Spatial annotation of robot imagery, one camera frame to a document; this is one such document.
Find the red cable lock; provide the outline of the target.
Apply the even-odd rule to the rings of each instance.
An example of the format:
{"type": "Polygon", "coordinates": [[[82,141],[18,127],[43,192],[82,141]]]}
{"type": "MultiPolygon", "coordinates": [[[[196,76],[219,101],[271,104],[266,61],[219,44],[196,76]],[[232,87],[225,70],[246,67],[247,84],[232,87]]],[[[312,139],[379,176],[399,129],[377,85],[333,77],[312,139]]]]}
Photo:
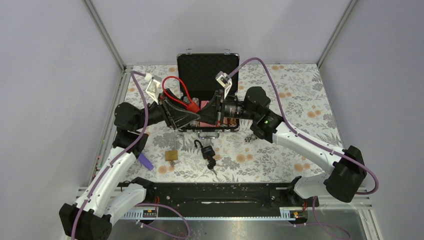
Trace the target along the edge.
{"type": "MultiPolygon", "coordinates": [[[[180,90],[181,97],[188,96],[192,100],[186,84],[177,76],[167,76],[167,77],[165,77],[162,80],[162,83],[161,83],[162,90],[166,89],[166,82],[167,82],[167,80],[170,80],[170,79],[176,80],[176,81],[179,82],[179,87],[180,87],[179,90],[180,90]]],[[[199,105],[197,103],[195,103],[193,100],[192,100],[192,104],[189,106],[189,109],[192,111],[192,113],[198,113],[200,111],[199,105]]]]}

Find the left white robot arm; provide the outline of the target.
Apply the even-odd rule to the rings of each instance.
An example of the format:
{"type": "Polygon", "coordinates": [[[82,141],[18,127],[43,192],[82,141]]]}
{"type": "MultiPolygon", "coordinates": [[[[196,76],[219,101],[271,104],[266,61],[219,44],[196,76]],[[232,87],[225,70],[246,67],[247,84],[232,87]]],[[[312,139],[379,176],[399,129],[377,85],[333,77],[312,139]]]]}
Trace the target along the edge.
{"type": "Polygon", "coordinates": [[[154,190],[137,183],[131,183],[119,196],[110,199],[121,175],[141,155],[137,148],[144,136],[142,131],[123,147],[113,147],[85,192],[73,204],[61,207],[61,224],[72,240],[107,240],[114,224],[130,209],[154,202],[154,190]]]}

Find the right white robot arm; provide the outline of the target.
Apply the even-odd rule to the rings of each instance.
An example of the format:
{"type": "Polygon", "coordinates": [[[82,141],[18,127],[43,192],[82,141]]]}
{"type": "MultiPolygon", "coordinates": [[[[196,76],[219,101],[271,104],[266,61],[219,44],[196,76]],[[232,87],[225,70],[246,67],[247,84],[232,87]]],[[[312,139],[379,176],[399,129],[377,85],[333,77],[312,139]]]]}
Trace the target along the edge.
{"type": "Polygon", "coordinates": [[[200,122],[216,124],[223,118],[251,120],[253,134],[271,144],[286,147],[319,166],[324,172],[312,177],[296,177],[287,191],[287,201],[293,206],[306,199],[330,194],[349,203],[366,178],[361,151],[351,145],[342,148],[330,145],[290,126],[282,116],[270,110],[270,98],[262,87],[250,87],[244,100],[226,100],[217,91],[214,99],[200,109],[200,122]]]}

